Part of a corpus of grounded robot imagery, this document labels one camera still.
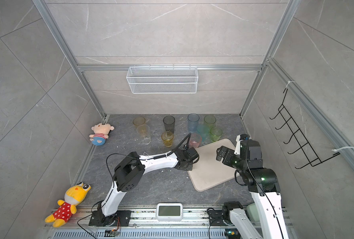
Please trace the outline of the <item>small circuit board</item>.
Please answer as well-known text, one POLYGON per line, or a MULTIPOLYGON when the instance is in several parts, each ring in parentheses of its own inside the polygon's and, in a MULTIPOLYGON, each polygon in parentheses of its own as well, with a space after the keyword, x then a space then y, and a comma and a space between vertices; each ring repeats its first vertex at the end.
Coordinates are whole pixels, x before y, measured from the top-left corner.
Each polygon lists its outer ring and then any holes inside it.
POLYGON ((116 229, 106 230, 104 232, 104 237, 114 238, 114 237, 118 237, 120 235, 120 233, 121 232, 116 229))

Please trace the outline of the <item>white digital timer display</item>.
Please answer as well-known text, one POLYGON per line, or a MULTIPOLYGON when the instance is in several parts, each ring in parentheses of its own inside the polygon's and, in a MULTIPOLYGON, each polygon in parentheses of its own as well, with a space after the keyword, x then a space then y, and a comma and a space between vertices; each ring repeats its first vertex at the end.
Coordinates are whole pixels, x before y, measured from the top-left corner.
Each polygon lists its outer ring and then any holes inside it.
POLYGON ((180 222, 183 219, 183 205, 181 203, 159 203, 156 218, 160 222, 180 222))

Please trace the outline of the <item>short green glass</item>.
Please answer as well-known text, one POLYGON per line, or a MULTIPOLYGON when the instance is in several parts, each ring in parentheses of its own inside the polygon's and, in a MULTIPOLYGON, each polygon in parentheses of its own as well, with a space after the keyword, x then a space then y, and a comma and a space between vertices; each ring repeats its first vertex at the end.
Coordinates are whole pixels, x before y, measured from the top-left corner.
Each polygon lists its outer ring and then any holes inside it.
POLYGON ((219 127, 212 127, 210 130, 210 140, 212 142, 216 142, 219 141, 220 137, 222 136, 223 131, 221 128, 219 127))

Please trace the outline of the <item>teal glass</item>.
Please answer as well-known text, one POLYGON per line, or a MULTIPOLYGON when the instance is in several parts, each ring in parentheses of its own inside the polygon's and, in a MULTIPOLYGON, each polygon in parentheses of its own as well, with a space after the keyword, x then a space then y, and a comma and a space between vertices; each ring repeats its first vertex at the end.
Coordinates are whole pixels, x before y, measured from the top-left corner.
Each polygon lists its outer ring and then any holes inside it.
POLYGON ((208 135, 210 134, 210 129, 205 124, 199 124, 197 126, 197 133, 201 136, 201 141, 205 142, 208 135))

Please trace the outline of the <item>tall amber yellow glass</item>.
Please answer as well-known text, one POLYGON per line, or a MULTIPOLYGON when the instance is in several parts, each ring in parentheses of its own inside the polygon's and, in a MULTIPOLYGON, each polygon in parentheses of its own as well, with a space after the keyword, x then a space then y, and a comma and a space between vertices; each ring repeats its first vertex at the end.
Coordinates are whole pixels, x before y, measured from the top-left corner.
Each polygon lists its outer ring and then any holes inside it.
POLYGON ((136 117, 133 119, 133 125, 135 128, 138 128, 139 126, 143 125, 146 123, 146 119, 142 116, 136 117))

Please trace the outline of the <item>pink glass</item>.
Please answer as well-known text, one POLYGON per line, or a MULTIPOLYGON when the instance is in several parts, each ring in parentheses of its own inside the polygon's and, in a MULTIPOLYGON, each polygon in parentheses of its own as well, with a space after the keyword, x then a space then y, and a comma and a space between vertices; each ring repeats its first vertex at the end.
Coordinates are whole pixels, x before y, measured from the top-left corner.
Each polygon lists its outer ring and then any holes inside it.
POLYGON ((192 133, 189 140, 189 147, 198 148, 202 142, 201 135, 192 133))

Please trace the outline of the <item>mint green box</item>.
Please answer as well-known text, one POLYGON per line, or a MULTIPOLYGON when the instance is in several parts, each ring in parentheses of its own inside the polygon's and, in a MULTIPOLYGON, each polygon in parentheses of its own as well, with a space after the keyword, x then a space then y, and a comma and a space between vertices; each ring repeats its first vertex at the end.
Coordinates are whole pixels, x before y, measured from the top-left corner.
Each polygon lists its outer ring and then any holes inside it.
POLYGON ((260 221, 258 209, 255 203, 249 204, 246 207, 246 213, 251 222, 258 223, 260 221))

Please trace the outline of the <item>short yellow glass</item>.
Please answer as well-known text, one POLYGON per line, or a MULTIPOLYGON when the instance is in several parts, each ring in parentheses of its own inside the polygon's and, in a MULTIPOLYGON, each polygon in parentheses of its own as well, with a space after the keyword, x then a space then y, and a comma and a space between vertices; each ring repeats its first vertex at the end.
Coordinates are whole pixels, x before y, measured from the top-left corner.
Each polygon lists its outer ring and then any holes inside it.
POLYGON ((165 131, 162 133, 162 141, 165 147, 172 147, 174 143, 174 134, 171 131, 165 131))

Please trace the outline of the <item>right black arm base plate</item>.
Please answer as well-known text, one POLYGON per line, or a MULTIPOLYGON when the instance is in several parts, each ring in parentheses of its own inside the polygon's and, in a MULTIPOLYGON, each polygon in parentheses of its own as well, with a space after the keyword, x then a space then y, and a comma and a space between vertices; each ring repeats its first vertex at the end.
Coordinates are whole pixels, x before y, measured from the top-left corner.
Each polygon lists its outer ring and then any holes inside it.
POLYGON ((214 210, 213 208, 208 208, 206 210, 209 218, 210 226, 224 226, 224 219, 221 210, 214 210))

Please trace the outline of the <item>blue glass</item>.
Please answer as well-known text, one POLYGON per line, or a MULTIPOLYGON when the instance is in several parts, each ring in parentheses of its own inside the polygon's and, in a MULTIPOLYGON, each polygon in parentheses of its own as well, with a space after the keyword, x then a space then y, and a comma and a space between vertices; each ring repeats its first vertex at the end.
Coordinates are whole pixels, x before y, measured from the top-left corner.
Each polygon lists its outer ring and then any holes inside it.
POLYGON ((199 124, 199 115, 195 113, 191 113, 187 117, 188 121, 188 131, 189 132, 196 132, 198 124, 199 124))

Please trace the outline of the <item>tall green glass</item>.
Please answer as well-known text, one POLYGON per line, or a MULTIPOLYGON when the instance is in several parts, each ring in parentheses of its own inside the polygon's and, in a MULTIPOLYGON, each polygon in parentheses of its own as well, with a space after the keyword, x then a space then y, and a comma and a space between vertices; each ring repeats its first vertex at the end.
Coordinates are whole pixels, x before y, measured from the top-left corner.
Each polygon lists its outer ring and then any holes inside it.
POLYGON ((216 119, 216 117, 213 116, 213 115, 206 115, 206 116, 204 117, 204 124, 205 124, 209 129, 211 129, 211 128, 213 128, 213 127, 216 126, 216 124, 217 124, 217 119, 216 119))

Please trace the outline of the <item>dark grey smoked glass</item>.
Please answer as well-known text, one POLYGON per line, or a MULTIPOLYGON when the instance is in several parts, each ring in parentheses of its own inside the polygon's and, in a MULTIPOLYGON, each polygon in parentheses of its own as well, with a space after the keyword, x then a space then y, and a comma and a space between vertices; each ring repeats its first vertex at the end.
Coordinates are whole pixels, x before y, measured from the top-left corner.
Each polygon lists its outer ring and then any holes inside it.
POLYGON ((165 130, 166 131, 170 131, 172 133, 175 132, 175 123, 176 123, 176 120, 173 116, 165 116, 164 119, 163 119, 163 123, 164 123, 164 127, 165 127, 165 130))

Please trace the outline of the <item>beige plastic tray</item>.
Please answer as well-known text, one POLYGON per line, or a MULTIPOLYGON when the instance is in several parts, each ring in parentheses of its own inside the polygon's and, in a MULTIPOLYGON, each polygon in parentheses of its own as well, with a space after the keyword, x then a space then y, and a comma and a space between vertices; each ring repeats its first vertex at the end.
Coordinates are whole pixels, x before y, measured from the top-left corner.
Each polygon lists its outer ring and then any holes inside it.
POLYGON ((234 178, 235 169, 216 160, 216 151, 221 146, 235 149, 229 139, 222 139, 196 149, 199 161, 188 172, 196 191, 205 191, 234 178))

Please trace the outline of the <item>yellow plush toy red dress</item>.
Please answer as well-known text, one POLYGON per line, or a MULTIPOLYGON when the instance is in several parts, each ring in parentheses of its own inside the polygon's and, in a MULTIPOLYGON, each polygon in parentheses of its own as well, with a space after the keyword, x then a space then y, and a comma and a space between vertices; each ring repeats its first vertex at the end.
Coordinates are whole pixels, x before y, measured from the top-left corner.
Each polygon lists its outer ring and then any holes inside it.
POLYGON ((64 199, 57 201, 58 209, 46 217, 44 221, 46 223, 52 223, 54 228, 65 225, 70 218, 76 214, 76 206, 83 202, 90 190, 91 186, 83 182, 79 182, 75 186, 70 187, 65 192, 64 199))

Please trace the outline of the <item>clear transparent glass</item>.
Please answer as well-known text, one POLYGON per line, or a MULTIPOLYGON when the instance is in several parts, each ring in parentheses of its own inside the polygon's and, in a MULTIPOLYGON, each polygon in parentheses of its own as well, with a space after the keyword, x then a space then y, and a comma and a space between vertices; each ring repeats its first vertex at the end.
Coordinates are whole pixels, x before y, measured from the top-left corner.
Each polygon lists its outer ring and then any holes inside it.
POLYGON ((143 144, 151 143, 151 136, 149 134, 150 127, 146 124, 142 124, 137 127, 137 133, 140 135, 141 142, 143 144))

